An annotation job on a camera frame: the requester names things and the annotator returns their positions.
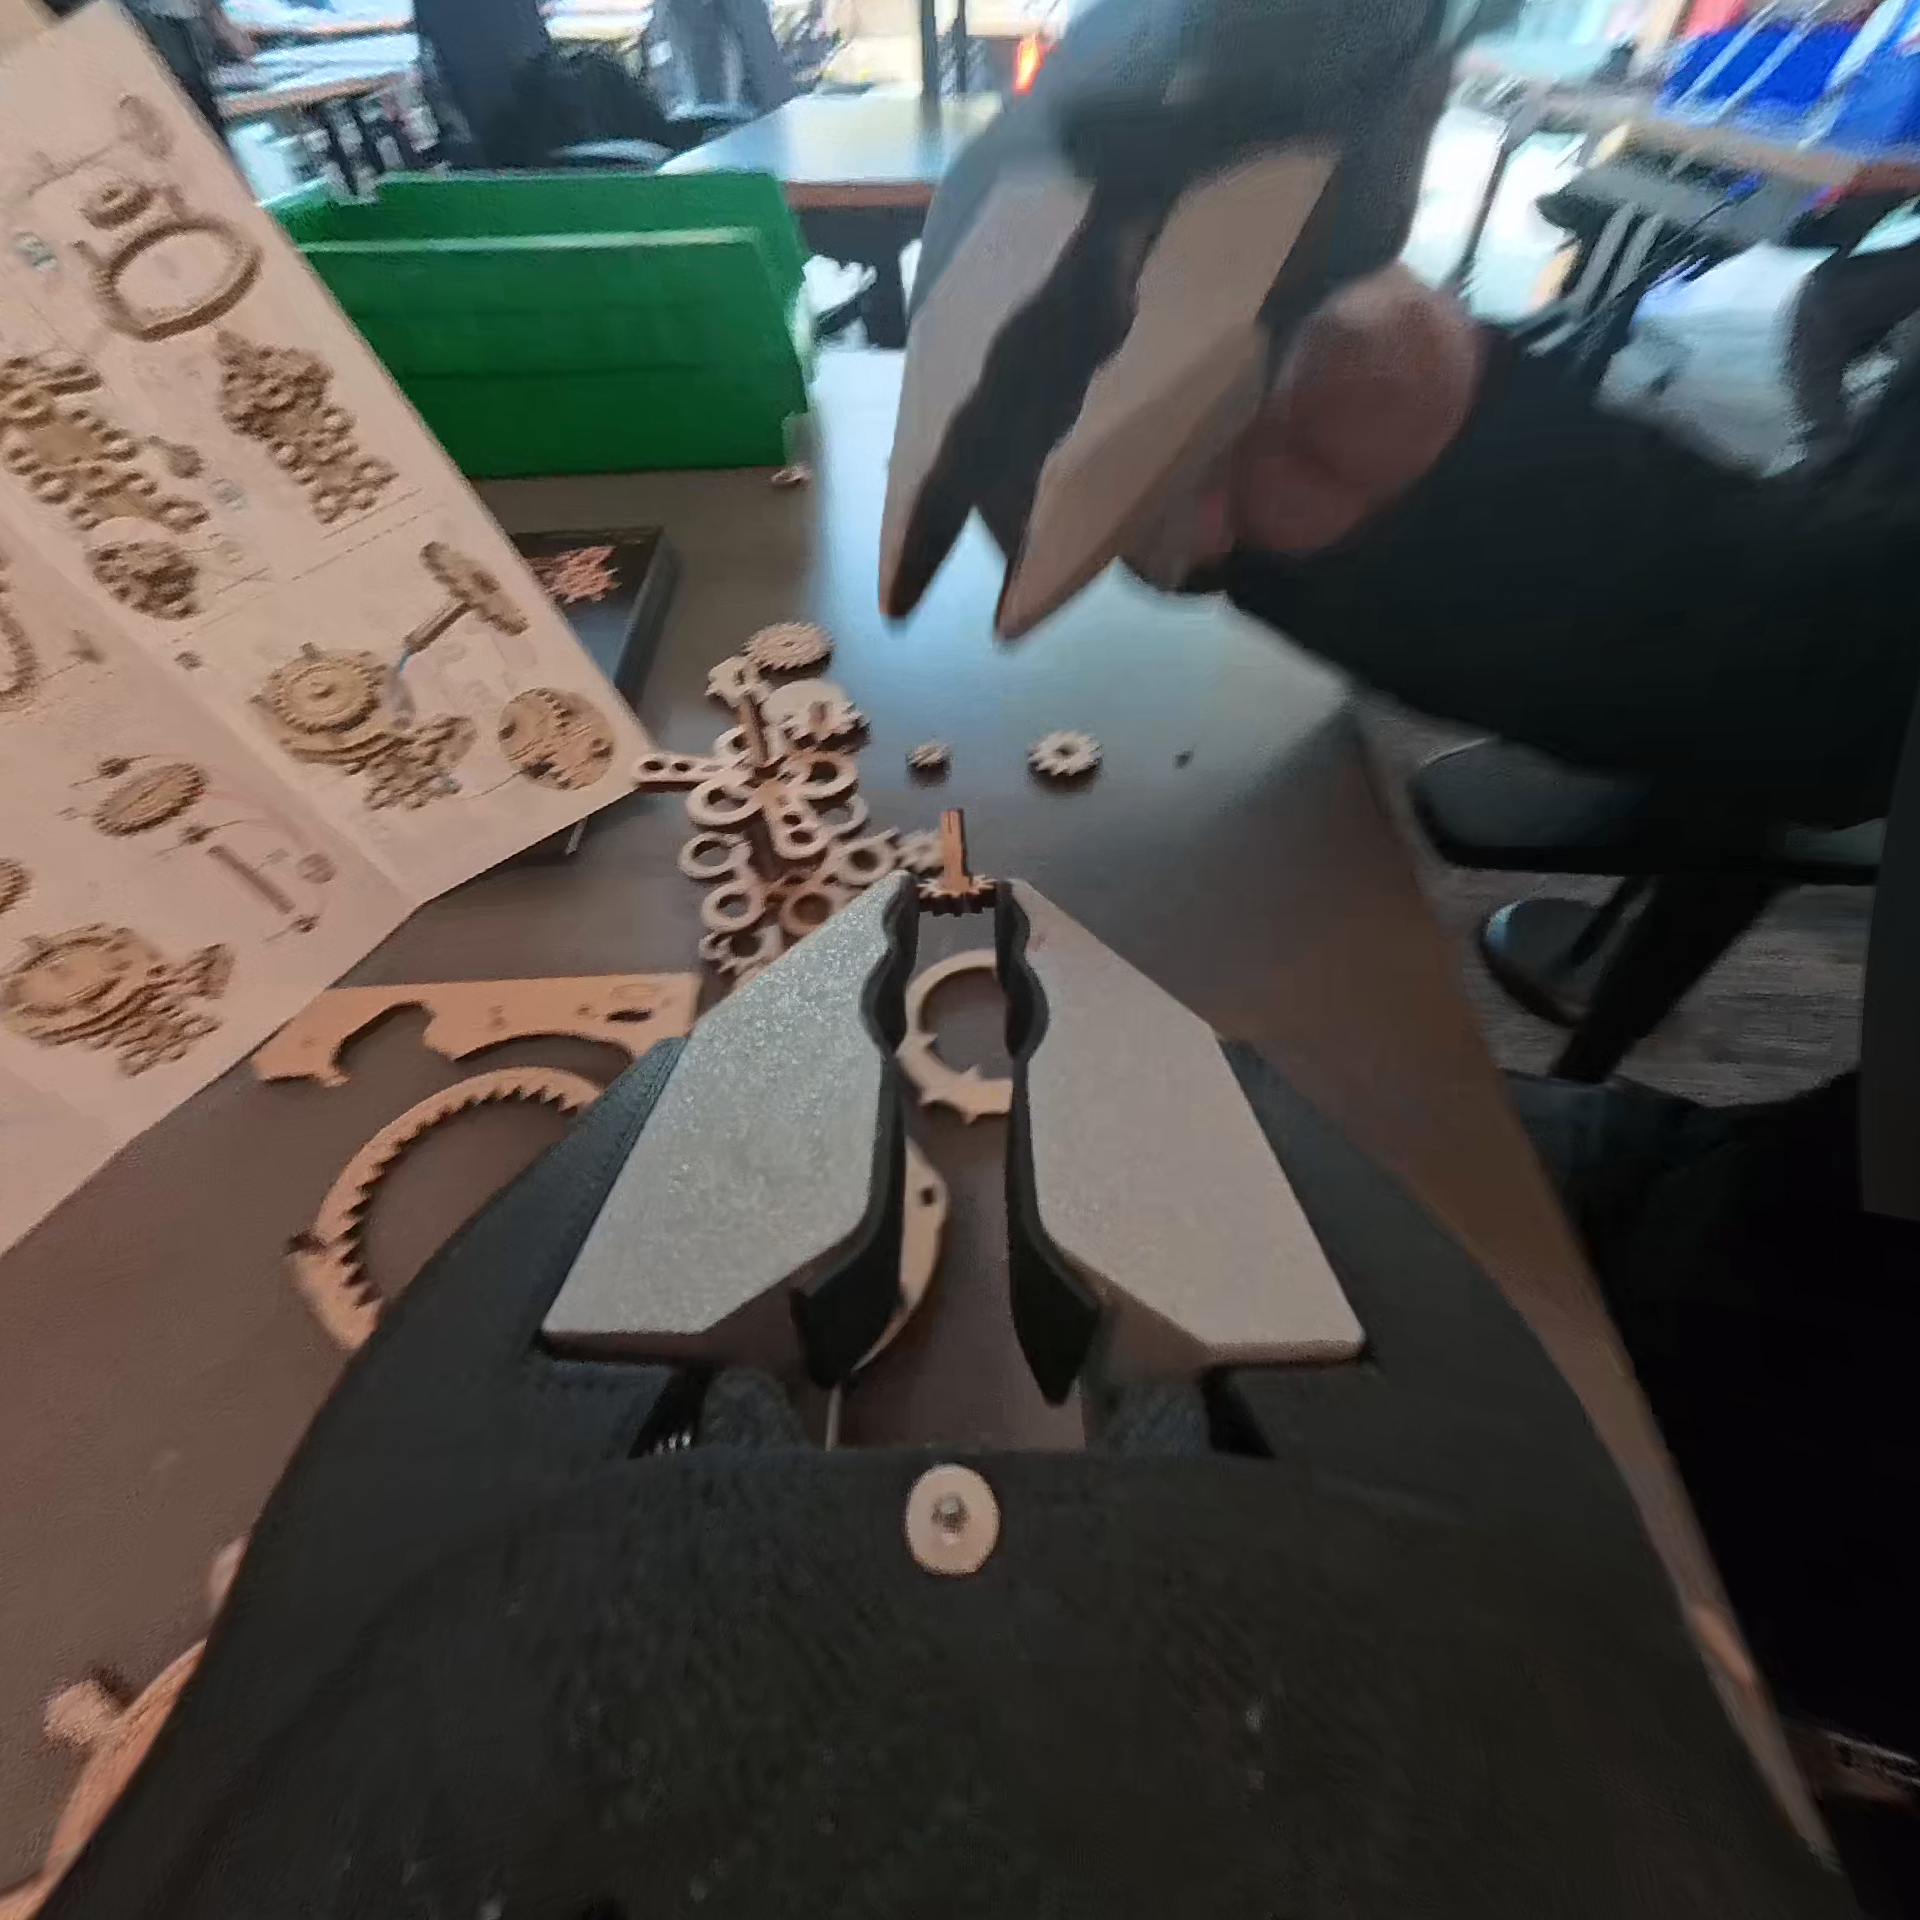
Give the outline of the printed assembly instruction sheet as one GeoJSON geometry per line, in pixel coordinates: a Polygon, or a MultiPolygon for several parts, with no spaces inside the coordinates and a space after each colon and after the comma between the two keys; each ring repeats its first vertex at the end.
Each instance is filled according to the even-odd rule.
{"type": "Polygon", "coordinates": [[[128,12],[3,134],[9,1251],[653,742],[128,12]]]}

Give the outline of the black office chair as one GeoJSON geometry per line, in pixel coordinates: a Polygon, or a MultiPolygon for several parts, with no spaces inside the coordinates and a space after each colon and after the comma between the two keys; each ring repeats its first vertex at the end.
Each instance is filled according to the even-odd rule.
{"type": "Polygon", "coordinates": [[[1783,896],[1871,886],[1885,832],[1699,807],[1494,739],[1428,759],[1408,807],[1457,870],[1614,884],[1598,903],[1515,899],[1476,929],[1494,984],[1566,1033],[1552,1073],[1579,1085],[1606,1080],[1783,896]]]}

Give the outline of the black model kit box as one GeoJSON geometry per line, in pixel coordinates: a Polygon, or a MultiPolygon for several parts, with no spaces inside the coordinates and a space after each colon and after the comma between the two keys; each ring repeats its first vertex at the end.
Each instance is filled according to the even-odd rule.
{"type": "Polygon", "coordinates": [[[655,524],[511,534],[620,700],[639,709],[680,584],[680,553],[655,524]]]}

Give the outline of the round wooden disc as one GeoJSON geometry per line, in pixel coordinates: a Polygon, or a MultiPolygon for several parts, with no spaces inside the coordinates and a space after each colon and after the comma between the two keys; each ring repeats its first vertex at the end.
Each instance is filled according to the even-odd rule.
{"type": "Polygon", "coordinates": [[[828,679],[766,685],[759,692],[759,716],[791,750],[841,750],[868,728],[868,716],[828,679]]]}

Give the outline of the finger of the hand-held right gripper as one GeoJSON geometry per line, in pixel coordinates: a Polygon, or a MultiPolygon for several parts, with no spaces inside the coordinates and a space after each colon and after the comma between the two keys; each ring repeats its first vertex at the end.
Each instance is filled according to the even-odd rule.
{"type": "Polygon", "coordinates": [[[1197,499],[1267,392],[1263,304],[1334,173],[1334,144],[1283,141],[1169,204],[1120,344],[1040,468],[999,597],[1000,638],[1031,633],[1116,561],[1165,590],[1201,566],[1197,499]]]}
{"type": "Polygon", "coordinates": [[[1157,192],[1057,151],[963,151],[920,235],[879,516],[877,604],[907,617],[981,516],[1014,569],[1040,470],[1136,310],[1157,192]]]}

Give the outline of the wooden ringed model assembly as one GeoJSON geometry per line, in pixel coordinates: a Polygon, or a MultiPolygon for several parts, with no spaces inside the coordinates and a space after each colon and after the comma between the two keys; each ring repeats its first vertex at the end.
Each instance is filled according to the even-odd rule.
{"type": "Polygon", "coordinates": [[[700,963],[716,981],[766,971],[879,879],[941,876],[941,832],[877,822],[851,750],[783,745],[755,759],[743,736],[734,745],[631,765],[639,793],[684,803],[677,864],[702,888],[700,963]]]}

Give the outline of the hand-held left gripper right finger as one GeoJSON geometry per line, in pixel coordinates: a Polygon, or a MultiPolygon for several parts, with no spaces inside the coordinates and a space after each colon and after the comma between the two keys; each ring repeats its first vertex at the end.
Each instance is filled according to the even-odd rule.
{"type": "Polygon", "coordinates": [[[1025,879],[999,884],[995,942],[1011,1308],[1043,1399],[1361,1355],[1214,1025],[1025,879]]]}

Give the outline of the wooden axle with gear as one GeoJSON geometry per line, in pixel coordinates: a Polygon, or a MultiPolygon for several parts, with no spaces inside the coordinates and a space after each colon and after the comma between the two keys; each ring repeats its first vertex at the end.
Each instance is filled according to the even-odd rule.
{"type": "Polygon", "coordinates": [[[949,918],[985,913],[997,896],[997,879],[972,868],[967,813],[945,807],[933,832],[933,867],[919,876],[919,909],[949,918]]]}

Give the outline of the green plastic bin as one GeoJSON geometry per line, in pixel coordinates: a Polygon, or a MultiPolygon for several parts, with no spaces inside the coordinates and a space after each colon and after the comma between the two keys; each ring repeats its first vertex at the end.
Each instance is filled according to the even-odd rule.
{"type": "Polygon", "coordinates": [[[791,221],[301,252],[469,477],[782,468],[804,431],[791,221]]]}
{"type": "Polygon", "coordinates": [[[639,268],[645,248],[743,233],[782,302],[807,252],[766,173],[388,173],[364,198],[323,183],[268,204],[349,310],[585,300],[639,268]]]}

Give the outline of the black background chair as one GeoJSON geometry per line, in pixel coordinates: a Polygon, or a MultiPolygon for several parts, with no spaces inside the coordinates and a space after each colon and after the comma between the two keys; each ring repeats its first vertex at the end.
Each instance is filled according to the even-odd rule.
{"type": "Polygon", "coordinates": [[[414,1],[420,81],[469,172],[655,166],[677,125],[608,48],[564,45],[536,1],[414,1]]]}

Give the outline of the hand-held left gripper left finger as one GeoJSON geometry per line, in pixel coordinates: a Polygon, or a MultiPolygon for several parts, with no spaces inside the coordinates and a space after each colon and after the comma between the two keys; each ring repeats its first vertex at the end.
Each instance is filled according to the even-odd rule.
{"type": "Polygon", "coordinates": [[[553,1353],[851,1381],[896,1308],[919,917],[909,876],[879,879],[693,1028],[544,1313],[553,1353]]]}

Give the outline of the person's right hand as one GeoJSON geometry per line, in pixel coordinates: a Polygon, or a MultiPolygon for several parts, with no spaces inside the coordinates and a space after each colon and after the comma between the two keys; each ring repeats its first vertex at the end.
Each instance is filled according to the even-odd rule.
{"type": "Polygon", "coordinates": [[[1195,501],[1193,569],[1302,560],[1367,528],[1463,433],[1487,356],[1471,313],[1401,263],[1332,293],[1195,501]]]}

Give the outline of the person's right forearm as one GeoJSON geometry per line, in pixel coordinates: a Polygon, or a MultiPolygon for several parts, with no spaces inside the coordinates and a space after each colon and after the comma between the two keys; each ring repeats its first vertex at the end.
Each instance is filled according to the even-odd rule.
{"type": "Polygon", "coordinates": [[[1503,326],[1463,433],[1329,551],[1201,571],[1392,703],[1795,825],[1888,812],[1915,703],[1915,421],[1716,465],[1503,326]]]}

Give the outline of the wooden sheet corner offcut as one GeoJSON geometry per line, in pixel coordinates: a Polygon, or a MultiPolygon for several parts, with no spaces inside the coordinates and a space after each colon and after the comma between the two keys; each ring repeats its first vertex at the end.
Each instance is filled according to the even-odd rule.
{"type": "Polygon", "coordinates": [[[336,988],[316,996],[252,1055],[260,1084],[341,1087],[344,1052],[373,1025],[412,1013],[422,1045],[447,1062],[527,1039],[620,1048],[629,1062],[684,1039],[702,1009],[696,973],[518,975],[336,988]]]}

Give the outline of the grey office desk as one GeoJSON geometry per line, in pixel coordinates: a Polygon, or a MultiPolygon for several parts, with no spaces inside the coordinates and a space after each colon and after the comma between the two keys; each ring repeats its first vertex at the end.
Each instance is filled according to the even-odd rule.
{"type": "Polygon", "coordinates": [[[757,173],[780,183],[807,247],[871,275],[868,342],[904,344],[904,270],[953,157],[1000,110],[997,93],[816,92],[671,157],[670,175],[757,173]]]}

